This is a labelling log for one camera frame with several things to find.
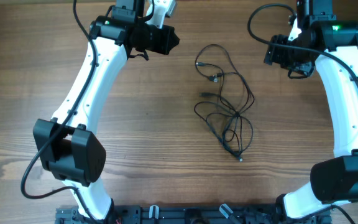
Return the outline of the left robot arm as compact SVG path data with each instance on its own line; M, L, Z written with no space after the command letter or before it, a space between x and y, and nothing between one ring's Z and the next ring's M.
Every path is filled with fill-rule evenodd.
M175 0L117 1L85 30L88 49L73 86L51 119L39 119L33 128L34 159L77 202L58 210L57 223L121 222L101 179L106 150L96 138L99 117L130 58L166 55L179 44L174 28L164 23L176 6Z

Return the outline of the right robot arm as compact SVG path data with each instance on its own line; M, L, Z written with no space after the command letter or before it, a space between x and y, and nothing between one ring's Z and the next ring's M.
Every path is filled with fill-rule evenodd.
M334 157L315 164L310 181L283 196L287 220L358 202L358 22L340 21L331 1L298 1L289 35L275 35L265 63L278 63L294 79L317 72L334 131Z

